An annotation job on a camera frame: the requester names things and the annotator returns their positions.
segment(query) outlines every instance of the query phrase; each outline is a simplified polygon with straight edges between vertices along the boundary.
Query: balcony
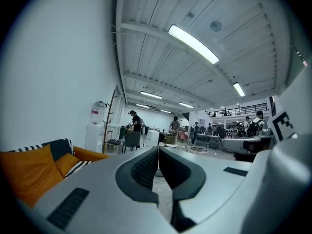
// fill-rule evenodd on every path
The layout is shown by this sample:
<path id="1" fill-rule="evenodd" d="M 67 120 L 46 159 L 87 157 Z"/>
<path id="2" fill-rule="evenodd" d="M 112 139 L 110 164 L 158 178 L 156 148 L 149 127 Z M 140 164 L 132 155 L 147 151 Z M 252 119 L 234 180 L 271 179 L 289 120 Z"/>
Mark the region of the balcony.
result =
<path id="1" fill-rule="evenodd" d="M 240 107 L 240 108 L 233 108 L 233 109 L 228 109 L 224 108 L 223 110 L 219 111 L 211 111 L 206 113 L 210 116 L 210 118 L 213 119 L 220 119 L 220 118 L 241 118 L 245 116 L 249 116 L 252 118 L 253 116 L 256 115 L 256 112 L 261 110 L 263 112 L 263 116 L 268 116 L 269 115 L 269 110 L 268 106 L 266 103 L 258 104 L 258 105 L 251 105 L 247 107 Z"/>

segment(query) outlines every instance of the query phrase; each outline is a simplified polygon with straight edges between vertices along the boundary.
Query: orange pillow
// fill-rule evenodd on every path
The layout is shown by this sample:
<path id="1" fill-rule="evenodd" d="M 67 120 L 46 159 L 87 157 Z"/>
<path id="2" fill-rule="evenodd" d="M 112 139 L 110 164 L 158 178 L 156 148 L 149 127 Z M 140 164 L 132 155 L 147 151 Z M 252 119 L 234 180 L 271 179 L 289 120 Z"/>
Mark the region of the orange pillow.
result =
<path id="1" fill-rule="evenodd" d="M 0 165 L 15 196 L 30 207 L 50 188 L 63 181 L 50 145 L 27 152 L 0 152 Z"/>
<path id="2" fill-rule="evenodd" d="M 60 174 L 65 177 L 68 171 L 76 165 L 80 160 L 71 154 L 65 154 L 63 157 L 55 161 L 55 166 Z"/>

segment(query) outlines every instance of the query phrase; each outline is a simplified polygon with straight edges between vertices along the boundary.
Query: fluorescent light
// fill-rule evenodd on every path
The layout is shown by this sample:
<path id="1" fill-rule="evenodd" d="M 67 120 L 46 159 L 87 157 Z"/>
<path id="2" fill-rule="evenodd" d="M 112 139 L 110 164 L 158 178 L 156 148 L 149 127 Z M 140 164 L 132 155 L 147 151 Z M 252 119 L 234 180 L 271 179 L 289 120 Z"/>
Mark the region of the fluorescent light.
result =
<path id="1" fill-rule="evenodd" d="M 242 88 L 240 87 L 240 85 L 239 85 L 238 82 L 234 83 L 233 86 L 234 86 L 234 88 L 238 91 L 238 93 L 239 93 L 240 96 L 242 96 L 242 97 L 245 96 L 245 93 L 244 93 L 244 91 L 242 90 Z"/>
<path id="2" fill-rule="evenodd" d="M 146 92 L 143 92 L 143 91 L 141 91 L 141 94 L 146 95 L 146 96 L 155 97 L 157 99 L 162 99 L 161 96 L 156 96 L 156 95 L 153 95 L 153 94 L 150 94 L 150 93 L 146 93 Z"/>
<path id="3" fill-rule="evenodd" d="M 179 104 L 180 104 L 180 105 L 182 105 L 182 106 L 185 106 L 185 107 L 194 108 L 193 106 L 190 106 L 190 105 L 184 104 L 184 103 L 182 103 L 182 102 L 180 102 Z"/>
<path id="4" fill-rule="evenodd" d="M 210 61 L 212 64 L 215 64 L 219 61 L 218 57 L 214 55 L 211 50 L 209 50 L 204 44 L 202 44 L 195 37 L 191 36 L 189 33 L 185 32 L 183 29 L 172 25 L 168 31 L 168 34 L 178 38 L 180 41 L 189 45 L 191 48 L 199 52 L 204 58 Z"/>
<path id="5" fill-rule="evenodd" d="M 138 107 L 145 107 L 145 108 L 150 108 L 148 106 L 144 106 L 144 105 L 140 105 L 140 104 L 137 104 Z"/>

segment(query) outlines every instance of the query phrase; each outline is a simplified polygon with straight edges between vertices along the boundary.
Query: sofa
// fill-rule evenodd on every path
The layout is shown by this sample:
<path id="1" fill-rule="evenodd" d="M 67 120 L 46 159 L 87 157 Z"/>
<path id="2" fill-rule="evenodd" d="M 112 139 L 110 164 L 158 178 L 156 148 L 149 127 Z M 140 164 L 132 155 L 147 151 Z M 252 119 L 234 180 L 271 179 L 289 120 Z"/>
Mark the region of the sofa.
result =
<path id="1" fill-rule="evenodd" d="M 0 165 L 15 197 L 33 207 L 53 186 L 105 158 L 109 156 L 73 146 L 63 138 L 0 152 Z"/>

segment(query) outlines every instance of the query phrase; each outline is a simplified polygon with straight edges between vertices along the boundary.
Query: ceiling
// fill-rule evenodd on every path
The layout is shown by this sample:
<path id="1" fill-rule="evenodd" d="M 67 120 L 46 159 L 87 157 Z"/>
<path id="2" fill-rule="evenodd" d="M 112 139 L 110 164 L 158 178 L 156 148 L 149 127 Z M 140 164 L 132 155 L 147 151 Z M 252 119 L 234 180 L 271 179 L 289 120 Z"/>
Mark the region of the ceiling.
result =
<path id="1" fill-rule="evenodd" d="M 282 7 L 277 0 L 117 0 L 118 63 L 127 103 L 179 114 L 278 94 L 290 59 Z M 219 62 L 211 64 L 170 36 L 173 24 L 201 41 Z"/>

